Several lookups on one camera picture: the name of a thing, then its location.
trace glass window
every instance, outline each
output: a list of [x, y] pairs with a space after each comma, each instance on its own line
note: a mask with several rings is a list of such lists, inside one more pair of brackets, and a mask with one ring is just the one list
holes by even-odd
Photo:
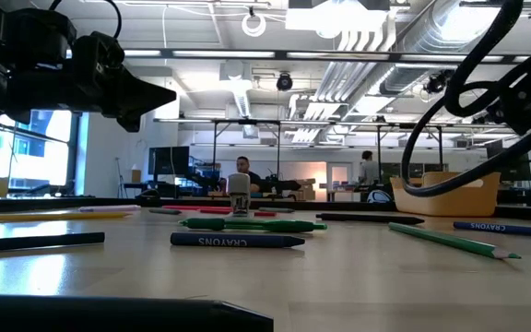
[[[18, 128], [69, 141], [72, 115], [69, 111], [32, 111], [30, 124]], [[16, 123], [6, 115], [0, 124]], [[20, 132], [0, 129], [0, 177], [9, 177], [9, 187], [30, 189], [43, 184], [65, 185], [69, 160], [67, 143], [51, 142]]]

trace person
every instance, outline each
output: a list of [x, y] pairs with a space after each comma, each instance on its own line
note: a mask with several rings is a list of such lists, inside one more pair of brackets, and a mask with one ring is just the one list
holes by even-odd
[[362, 152], [361, 158], [364, 162], [360, 166], [360, 183], [362, 185], [372, 185], [380, 182], [378, 177], [378, 162], [372, 161], [372, 151]]
[[259, 193], [262, 178], [260, 178], [259, 175], [255, 174], [254, 172], [249, 171], [249, 166], [250, 164], [247, 157], [240, 156], [239, 158], [237, 158], [237, 172], [249, 175], [249, 179], [251, 182], [251, 192]]

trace workbench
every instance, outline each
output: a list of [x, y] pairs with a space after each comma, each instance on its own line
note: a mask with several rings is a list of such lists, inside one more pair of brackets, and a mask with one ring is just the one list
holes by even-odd
[[219, 299], [273, 316], [276, 331], [531, 330], [531, 238], [454, 231], [461, 219], [424, 217], [421, 227], [523, 259], [490, 259], [362, 222], [327, 222], [327, 231], [300, 234], [306, 244], [294, 249], [171, 246], [173, 231], [187, 231], [177, 221], [190, 216], [200, 215], [144, 208], [126, 219], [0, 223], [0, 237], [106, 233], [105, 244], [0, 253], [0, 293]]

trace monitor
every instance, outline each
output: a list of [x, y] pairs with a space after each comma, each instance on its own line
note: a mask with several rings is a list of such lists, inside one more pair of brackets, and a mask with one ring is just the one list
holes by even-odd
[[189, 159], [190, 147], [150, 148], [148, 150], [148, 173], [152, 175], [186, 175]]
[[[505, 150], [501, 140], [489, 143], [485, 147], [489, 159]], [[520, 156], [517, 160], [509, 160], [497, 172], [501, 173], [501, 181], [531, 181], [530, 161], [527, 154]]]

